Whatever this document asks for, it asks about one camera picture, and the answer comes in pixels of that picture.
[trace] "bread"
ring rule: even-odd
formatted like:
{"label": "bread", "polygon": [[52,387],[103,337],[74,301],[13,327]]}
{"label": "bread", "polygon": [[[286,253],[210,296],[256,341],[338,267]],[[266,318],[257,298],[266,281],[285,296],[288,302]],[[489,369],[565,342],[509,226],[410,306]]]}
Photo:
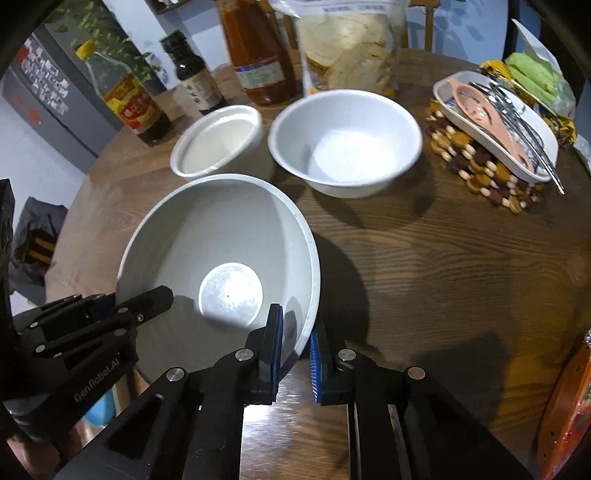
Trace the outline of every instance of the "bread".
{"label": "bread", "polygon": [[357,43],[345,50],[324,75],[329,89],[349,88],[382,93],[394,76],[391,53],[375,43]]}
{"label": "bread", "polygon": [[322,73],[359,43],[386,45],[389,24],[380,14],[312,15],[298,20],[298,33],[310,67]]}

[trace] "bowl rim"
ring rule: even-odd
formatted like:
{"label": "bowl rim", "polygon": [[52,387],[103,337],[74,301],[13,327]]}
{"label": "bowl rim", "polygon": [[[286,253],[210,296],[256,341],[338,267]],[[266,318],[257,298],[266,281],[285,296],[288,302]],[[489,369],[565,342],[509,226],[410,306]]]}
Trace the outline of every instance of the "bowl rim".
{"label": "bowl rim", "polygon": [[[278,132],[281,124],[285,121],[285,119],[287,118],[287,116],[289,116],[290,113],[292,113],[293,111],[295,111],[296,109],[302,107],[303,105],[305,105],[307,103],[312,103],[314,101],[317,101],[319,98],[323,98],[325,96],[352,96],[352,95],[353,96],[364,96],[364,97],[371,98],[373,100],[378,100],[378,101],[388,105],[389,107],[393,108],[398,113],[401,113],[403,117],[406,117],[411,129],[414,130],[414,132],[416,134],[416,138],[417,138],[417,145],[415,146],[414,151],[410,155],[410,158],[412,158],[412,160],[410,162],[408,162],[408,165],[406,166],[406,168],[403,168],[402,170],[397,170],[393,173],[390,173],[388,175],[385,175],[383,177],[380,177],[378,179],[373,179],[370,181],[358,181],[358,180],[326,181],[326,180],[319,180],[319,179],[315,179],[314,177],[310,177],[309,175],[294,168],[290,163],[286,162],[283,159],[283,156],[279,153],[279,150],[277,147],[277,132]],[[416,159],[418,158],[418,156],[421,154],[421,152],[423,150],[423,133],[421,132],[421,128],[419,127],[418,122],[413,117],[413,115],[408,110],[406,110],[402,105],[400,105],[398,102],[395,102],[394,100],[384,97],[383,95],[380,95],[378,93],[366,92],[365,90],[338,89],[338,90],[327,90],[324,92],[314,93],[312,95],[305,96],[305,97],[295,101],[294,103],[292,103],[288,107],[286,107],[282,112],[279,113],[279,115],[277,115],[277,118],[275,119],[275,121],[271,125],[271,129],[269,131],[269,138],[268,138],[267,143],[269,146],[269,151],[271,152],[271,155],[273,156],[275,161],[282,168],[287,170],[292,175],[295,175],[296,177],[299,177],[305,181],[317,183],[319,185],[326,185],[329,187],[366,187],[366,186],[376,185],[378,183],[383,183],[385,181],[389,181],[389,180],[392,180],[396,177],[399,177],[400,175],[402,175],[402,173],[404,173],[410,167],[412,167],[413,164],[415,163]]]}
{"label": "bowl rim", "polygon": [[149,219],[154,215],[154,213],[165,203],[171,200],[173,197],[177,196],[184,190],[188,190],[194,188],[198,185],[203,183],[213,182],[213,181],[221,181],[221,180],[234,180],[234,181],[243,181],[245,183],[251,183],[258,187],[263,188],[264,190],[271,193],[275,198],[280,200],[290,211],[290,213],[294,216],[295,221],[298,223],[302,234],[304,235],[304,239],[306,240],[306,245],[308,248],[308,255],[310,258],[310,266],[311,266],[311,277],[312,277],[312,285],[311,285],[311,295],[310,295],[310,305],[308,306],[308,311],[306,312],[306,316],[304,317],[304,324],[300,333],[299,338],[296,340],[294,345],[293,352],[294,355],[291,355],[287,358],[285,363],[281,365],[281,378],[284,378],[287,373],[293,367],[293,363],[300,357],[308,340],[310,339],[310,335],[312,333],[312,328],[314,328],[314,323],[316,322],[316,316],[318,315],[318,309],[320,304],[320,259],[318,256],[318,248],[316,247],[316,241],[314,240],[314,236],[312,234],[312,230],[310,229],[310,225],[306,221],[304,215],[297,207],[297,205],[280,189],[272,185],[271,183],[266,182],[265,180],[258,179],[256,177],[251,177],[248,175],[241,175],[238,173],[220,173],[217,175],[209,175],[207,177],[203,177],[200,179],[193,180],[185,185],[180,186],[179,188],[175,189],[162,200],[160,200],[142,219],[139,225],[134,230],[133,235],[129,239],[127,246],[125,247],[125,252],[123,253],[123,257],[121,258],[121,263],[119,264],[119,270],[117,272],[117,284],[115,289],[115,298],[117,298],[119,293],[119,281],[121,280],[121,276],[123,274],[123,269],[125,267],[125,263],[127,261],[127,256],[129,254],[129,250],[133,245],[136,237],[139,235],[140,231],[144,227],[144,225],[149,221]]}
{"label": "bowl rim", "polygon": [[[239,113],[239,111],[243,111],[243,112],[246,111],[247,113],[252,115],[252,117],[255,121],[254,128],[252,129],[252,132],[248,135],[248,137],[244,141],[243,146],[241,146],[241,148],[238,149],[237,151],[235,151],[232,155],[226,155],[218,162],[208,166],[207,168],[204,168],[203,170],[194,171],[192,173],[183,172],[180,168],[181,162],[183,160],[181,152],[183,151],[183,149],[185,149],[187,144],[193,138],[195,138],[196,132],[199,132],[200,127],[202,127],[204,123],[210,122],[210,121],[215,121],[216,116],[220,116],[221,114],[230,112],[232,110],[236,110],[236,113]],[[256,137],[260,135],[261,129],[262,129],[262,115],[259,112],[259,110],[257,110],[254,107],[251,107],[250,105],[228,105],[228,106],[225,106],[225,107],[220,108],[218,110],[215,110],[211,113],[208,113],[207,115],[204,115],[203,117],[198,119],[196,122],[192,123],[183,132],[183,134],[180,136],[180,138],[176,141],[176,143],[174,144],[173,150],[170,153],[170,168],[175,175],[178,175],[179,177],[182,177],[184,179],[202,178],[202,177],[209,175],[209,174],[215,172],[216,170],[228,165],[234,158],[236,158],[242,152],[244,152],[252,144],[253,140],[255,140]]]}

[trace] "wooden table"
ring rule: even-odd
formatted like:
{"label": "wooden table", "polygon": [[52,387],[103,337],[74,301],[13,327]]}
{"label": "wooden table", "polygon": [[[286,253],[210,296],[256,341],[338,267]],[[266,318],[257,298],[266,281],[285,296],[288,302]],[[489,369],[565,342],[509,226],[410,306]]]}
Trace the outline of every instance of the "wooden table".
{"label": "wooden table", "polygon": [[[461,60],[404,50],[397,100],[424,126],[431,86]],[[224,95],[247,103],[229,67]],[[168,167],[176,138],[194,118],[182,91],[159,101],[173,137],[144,146],[122,131],[86,177],[47,274],[48,300],[111,292],[125,246],[144,215],[183,184]],[[261,108],[266,126],[285,105]],[[419,364],[445,385],[522,462],[561,364],[591,326],[591,181],[573,153],[519,216],[468,192],[424,148],[385,192],[340,200],[280,171],[275,184],[304,213],[322,269],[322,311],[348,343],[379,364]],[[313,403],[307,360],[280,385],[278,403],[245,415],[244,478],[347,478],[344,407]]]}

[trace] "amber bottle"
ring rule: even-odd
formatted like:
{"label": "amber bottle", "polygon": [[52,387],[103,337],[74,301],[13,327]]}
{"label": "amber bottle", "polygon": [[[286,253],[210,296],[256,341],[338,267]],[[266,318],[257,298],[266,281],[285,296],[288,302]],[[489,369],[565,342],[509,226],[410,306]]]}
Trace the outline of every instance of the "amber bottle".
{"label": "amber bottle", "polygon": [[228,52],[251,101],[269,105],[296,94],[290,56],[258,0],[217,0]]}

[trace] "wooden bead trivet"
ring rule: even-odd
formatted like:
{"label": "wooden bead trivet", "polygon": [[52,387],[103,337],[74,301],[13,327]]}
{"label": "wooden bead trivet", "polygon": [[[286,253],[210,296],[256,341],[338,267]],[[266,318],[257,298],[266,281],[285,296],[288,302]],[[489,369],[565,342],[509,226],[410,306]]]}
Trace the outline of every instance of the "wooden bead trivet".
{"label": "wooden bead trivet", "polygon": [[449,171],[466,182],[472,193],[480,193],[492,205],[507,207],[516,215],[541,201],[539,193],[545,183],[517,178],[486,148],[445,118],[434,100],[427,109],[427,122],[431,149],[446,161]]}

